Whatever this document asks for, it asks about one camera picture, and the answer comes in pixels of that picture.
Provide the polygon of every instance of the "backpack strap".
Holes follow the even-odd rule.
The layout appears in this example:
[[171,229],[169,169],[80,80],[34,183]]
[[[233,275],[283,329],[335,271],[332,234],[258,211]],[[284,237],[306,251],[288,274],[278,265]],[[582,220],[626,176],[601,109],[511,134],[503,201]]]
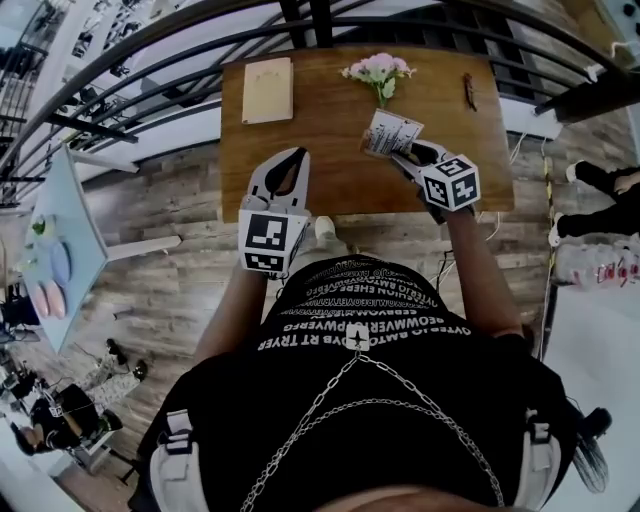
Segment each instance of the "backpack strap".
[[186,409],[167,414],[171,434],[151,456],[149,480],[161,512],[209,512],[200,479],[198,443]]
[[527,410],[520,484],[514,507],[540,510],[551,495],[561,460],[560,443],[549,432],[549,424],[540,421],[538,411]]

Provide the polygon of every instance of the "wooden table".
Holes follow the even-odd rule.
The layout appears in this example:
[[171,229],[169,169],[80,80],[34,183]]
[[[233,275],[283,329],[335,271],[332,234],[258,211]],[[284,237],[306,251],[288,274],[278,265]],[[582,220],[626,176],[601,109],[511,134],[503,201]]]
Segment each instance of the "wooden table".
[[[384,46],[290,52],[294,63],[294,117],[243,125],[244,64],[225,67],[222,89],[222,211],[236,222],[254,169],[275,153],[302,146],[311,154],[307,209],[313,215],[423,211],[416,187],[386,159],[359,151],[376,109],[373,89],[339,71],[377,52],[404,58],[418,71],[401,79],[387,110],[424,123],[419,138],[463,153],[480,169],[488,211],[513,209],[507,137],[498,91],[485,61],[439,50]],[[473,77],[478,111],[465,101],[462,77]]]

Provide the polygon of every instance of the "blue tabletop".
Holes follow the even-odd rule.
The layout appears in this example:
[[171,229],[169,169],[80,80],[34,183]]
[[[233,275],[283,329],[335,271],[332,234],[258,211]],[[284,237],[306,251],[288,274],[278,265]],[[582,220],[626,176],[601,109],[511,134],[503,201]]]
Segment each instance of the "blue tabletop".
[[32,243],[33,249],[23,250],[23,261],[35,257],[37,262],[23,270],[23,277],[29,296],[33,297],[38,284],[42,285],[46,293],[46,285],[53,279],[48,248],[56,239],[64,243],[71,260],[71,279],[61,287],[67,315],[61,320],[55,316],[40,317],[47,338],[58,352],[84,298],[107,263],[107,248],[87,208],[82,186],[66,145],[53,157],[47,179],[38,190],[31,224],[41,216],[53,216],[53,235],[37,236],[29,228],[25,246]]

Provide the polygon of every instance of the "silver chain necklace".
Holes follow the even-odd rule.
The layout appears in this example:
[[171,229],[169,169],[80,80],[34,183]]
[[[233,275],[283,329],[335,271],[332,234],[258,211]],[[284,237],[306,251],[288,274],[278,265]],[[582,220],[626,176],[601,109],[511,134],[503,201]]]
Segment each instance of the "silver chain necklace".
[[[401,402],[400,400],[389,400],[386,398],[368,398],[365,400],[358,400],[356,402],[350,402],[348,404],[335,407],[334,409],[331,409],[330,411],[325,412],[323,415],[319,416],[317,419],[310,422],[311,415],[320,406],[320,404],[322,404],[325,397],[327,396],[327,393],[329,393],[329,391],[333,389],[336,386],[336,384],[338,384],[338,381],[340,380],[340,378],[345,373],[347,373],[353,367],[353,365],[356,364],[358,361],[362,361],[364,363],[371,363],[377,368],[379,368],[380,370],[388,373],[392,377],[395,377],[409,391],[412,391],[415,394],[417,394],[420,397],[420,399],[428,407],[424,408],[424,407],[410,404],[408,402]],[[298,423],[298,426],[293,431],[293,434],[291,434],[287,442],[284,443],[278,449],[278,451],[276,451],[273,457],[271,457],[271,460],[267,464],[267,467],[262,471],[262,473],[258,477],[258,480],[256,480],[256,483],[253,485],[253,487],[251,487],[251,490],[249,491],[248,496],[244,500],[240,511],[250,512],[251,510],[253,510],[254,502],[256,498],[260,494],[262,494],[262,491],[264,491],[267,480],[269,479],[270,476],[272,476],[276,472],[276,470],[278,469],[278,465],[280,464],[280,461],[287,454],[287,452],[289,451],[289,448],[291,448],[291,445],[293,445],[293,443],[295,443],[301,436],[309,432],[313,427],[315,427],[319,423],[330,418],[331,416],[334,416],[335,414],[338,414],[340,412],[343,412],[348,409],[352,409],[354,407],[358,407],[361,405],[371,405],[371,404],[394,405],[397,407],[412,409],[412,410],[421,412],[423,414],[426,414],[427,416],[430,416],[444,423],[447,427],[449,427],[449,429],[451,429],[458,436],[458,440],[467,449],[467,451],[476,459],[476,461],[478,462],[478,465],[480,466],[480,469],[488,475],[489,481],[491,483],[491,488],[493,489],[493,493],[496,496],[497,504],[499,507],[504,507],[504,498],[502,496],[502,490],[500,489],[500,482],[498,482],[498,479],[496,478],[495,474],[491,470],[491,466],[489,465],[489,462],[487,462],[487,459],[485,459],[484,455],[482,455],[482,452],[480,451],[478,446],[469,437],[469,434],[467,434],[464,431],[464,429],[461,426],[459,426],[452,418],[450,418],[444,412],[442,412],[438,404],[436,404],[433,400],[431,400],[431,398],[429,398],[427,395],[422,393],[422,391],[420,391],[413,382],[402,377],[398,372],[396,372],[393,368],[391,368],[387,364],[382,363],[380,361],[375,361],[371,359],[369,356],[362,354],[360,351],[356,351],[355,355],[353,356],[353,359],[351,359],[347,364],[345,364],[340,369],[340,372],[338,372],[338,375],[333,377],[327,383],[327,387],[325,388],[325,390],[315,398],[315,400],[313,401],[313,404],[311,405],[311,408],[302,417],[302,419],[300,420],[300,423]]]

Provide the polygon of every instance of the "beige notebook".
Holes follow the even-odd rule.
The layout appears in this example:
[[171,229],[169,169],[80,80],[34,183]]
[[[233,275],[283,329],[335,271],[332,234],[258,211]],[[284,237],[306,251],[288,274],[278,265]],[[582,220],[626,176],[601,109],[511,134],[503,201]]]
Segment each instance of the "beige notebook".
[[244,68],[242,122],[268,123],[293,118],[293,63],[288,57]]

